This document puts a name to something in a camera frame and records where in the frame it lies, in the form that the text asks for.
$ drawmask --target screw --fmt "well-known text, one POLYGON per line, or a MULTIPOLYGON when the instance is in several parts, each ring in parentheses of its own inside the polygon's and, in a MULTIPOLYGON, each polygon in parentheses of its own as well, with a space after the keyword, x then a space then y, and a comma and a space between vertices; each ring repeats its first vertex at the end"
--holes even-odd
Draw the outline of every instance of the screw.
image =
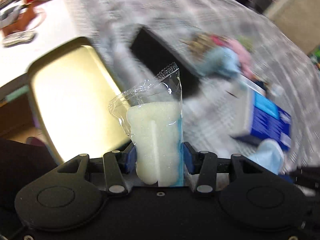
POLYGON ((200 193, 210 193, 213 191, 213 188, 209 185, 200 185, 197 187, 197 191, 200 193))
POLYGON ((165 195, 165 193, 162 192, 162 191, 157 192, 157 196, 158 196, 158 197, 163 197, 164 195, 165 195))
POLYGON ((125 188, 124 188, 124 186, 121 186, 121 185, 113 185, 109 188, 109 191, 112 193, 119 194, 121 192, 124 192, 125 188))
POLYGON ((27 235, 27 236, 24 236, 24 237, 23 237, 23 240, 33 240, 33 237, 27 235))

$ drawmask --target brown object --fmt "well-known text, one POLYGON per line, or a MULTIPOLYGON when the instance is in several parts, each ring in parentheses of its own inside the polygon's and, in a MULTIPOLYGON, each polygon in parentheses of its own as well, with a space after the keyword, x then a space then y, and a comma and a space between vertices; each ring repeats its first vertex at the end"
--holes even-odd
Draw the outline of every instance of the brown object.
POLYGON ((0 107, 0 138, 10 138, 23 127, 33 126, 26 94, 0 107))
POLYGON ((191 54, 193 55, 193 57, 196 59, 202 59, 203 54, 206 51, 216 46, 216 44, 211 39, 210 35, 207 33, 196 35, 193 38, 193 40, 183 41, 183 43, 186 43, 189 45, 188 48, 191 54))
POLYGON ((2 29, 4 37, 17 31, 25 31, 29 23, 36 17, 34 4, 27 5, 27 10, 19 15, 18 20, 2 29))

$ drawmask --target clear plastic wrapper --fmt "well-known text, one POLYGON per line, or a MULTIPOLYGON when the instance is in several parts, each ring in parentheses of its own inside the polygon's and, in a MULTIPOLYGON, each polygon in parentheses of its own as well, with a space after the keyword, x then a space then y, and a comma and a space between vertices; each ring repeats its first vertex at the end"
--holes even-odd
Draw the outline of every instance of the clear plastic wrapper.
POLYGON ((146 184, 183 186, 182 93, 175 63, 154 79, 109 102, 137 150, 136 172, 146 184))

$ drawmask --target table surface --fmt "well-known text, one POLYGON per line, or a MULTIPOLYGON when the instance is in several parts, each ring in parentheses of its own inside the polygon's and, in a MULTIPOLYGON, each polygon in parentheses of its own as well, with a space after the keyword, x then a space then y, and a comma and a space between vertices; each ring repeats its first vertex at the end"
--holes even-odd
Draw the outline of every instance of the table surface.
MULTIPOLYGON (((25 85, 25 78, 21 77, 24 76, 33 61, 78 36, 75 23, 68 13, 64 0, 51 0, 37 6, 35 10, 37 11, 38 8, 46 12, 46 18, 34 29, 36 36, 31 43, 5 48, 2 45, 3 35, 1 33, 0 100, 25 85)), ((29 26, 36 25, 38 21, 39 17, 35 18, 29 26)))

